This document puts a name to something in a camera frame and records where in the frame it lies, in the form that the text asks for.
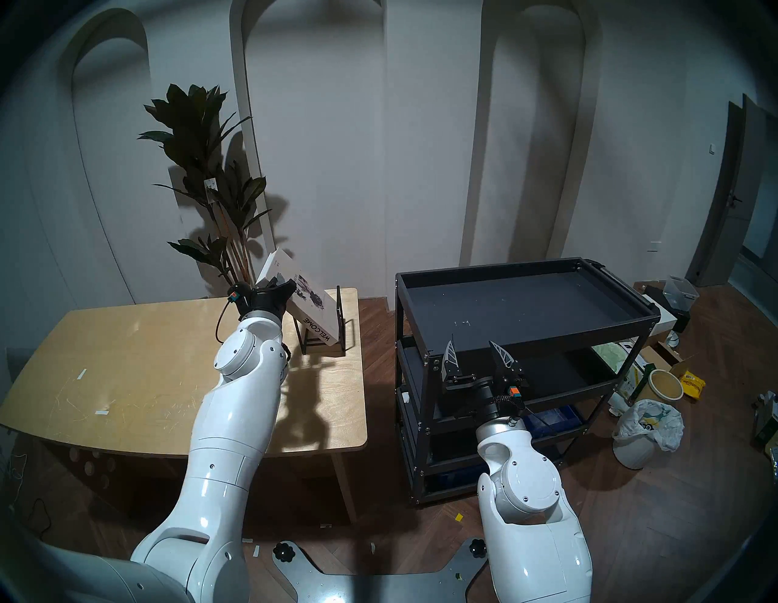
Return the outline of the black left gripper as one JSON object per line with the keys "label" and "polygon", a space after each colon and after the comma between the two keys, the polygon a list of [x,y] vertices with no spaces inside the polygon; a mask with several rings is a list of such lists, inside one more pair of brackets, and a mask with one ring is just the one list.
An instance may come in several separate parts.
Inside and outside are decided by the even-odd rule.
{"label": "black left gripper", "polygon": [[228,301],[233,303],[238,312],[239,320],[254,317],[257,312],[264,312],[282,320],[286,313],[289,299],[296,292],[294,279],[278,283],[272,279],[267,286],[252,287],[247,282],[238,282],[228,289]]}

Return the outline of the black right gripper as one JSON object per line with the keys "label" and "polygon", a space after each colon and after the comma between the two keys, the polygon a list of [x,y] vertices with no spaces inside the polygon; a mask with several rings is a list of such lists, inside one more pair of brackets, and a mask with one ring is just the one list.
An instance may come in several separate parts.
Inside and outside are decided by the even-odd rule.
{"label": "black right gripper", "polygon": [[462,376],[453,340],[449,340],[442,360],[443,391],[461,404],[454,417],[472,417],[487,422],[501,416],[501,406],[518,404],[528,390],[527,374],[517,361],[496,342],[489,341],[496,372],[490,377]]}

